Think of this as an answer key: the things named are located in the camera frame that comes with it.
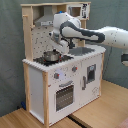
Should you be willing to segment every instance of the oven door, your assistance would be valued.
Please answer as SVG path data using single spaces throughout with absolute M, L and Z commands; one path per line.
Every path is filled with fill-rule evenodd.
M 49 122 L 56 123 L 79 108 L 80 75 L 49 87 Z

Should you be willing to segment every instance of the control panel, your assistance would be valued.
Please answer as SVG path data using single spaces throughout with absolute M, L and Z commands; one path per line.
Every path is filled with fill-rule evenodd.
M 48 76 L 49 82 L 53 84 L 53 83 L 63 81 L 65 79 L 72 78 L 75 75 L 79 74 L 80 70 L 81 70 L 80 62 L 61 66 L 59 68 L 49 71 L 49 73 L 48 73 L 49 74 L 49 76 Z

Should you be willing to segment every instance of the black cable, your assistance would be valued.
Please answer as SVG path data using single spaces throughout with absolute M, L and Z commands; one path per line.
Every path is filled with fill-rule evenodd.
M 80 127 L 82 127 L 82 128 L 87 128 L 87 127 L 85 127 L 84 125 L 82 125 L 81 123 L 79 123 L 78 121 L 76 121 L 75 119 L 73 119 L 72 117 L 68 116 L 68 118 L 69 118 L 70 120 L 72 120 L 73 122 L 75 122 L 76 124 L 78 124 Z
M 103 72 L 103 77 L 104 77 L 105 72 L 106 72 L 106 70 L 107 70 L 107 68 L 108 68 L 108 63 L 109 63 L 109 59 L 110 59 L 110 55 L 111 55 L 111 53 L 112 53 L 112 47 L 111 47 L 111 49 L 110 49 L 110 53 L 109 53 L 109 55 L 108 55 L 108 60 L 107 60 L 106 68 L 105 68 L 105 70 L 104 70 L 104 72 Z

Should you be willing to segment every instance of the oven window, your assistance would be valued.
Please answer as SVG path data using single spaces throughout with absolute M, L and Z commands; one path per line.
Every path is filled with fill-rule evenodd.
M 56 92 L 56 111 L 73 103 L 73 85 Z

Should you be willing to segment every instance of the small pot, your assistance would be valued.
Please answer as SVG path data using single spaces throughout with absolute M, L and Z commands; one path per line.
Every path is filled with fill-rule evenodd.
M 44 59 L 46 61 L 57 61 L 61 54 L 56 50 L 44 52 Z

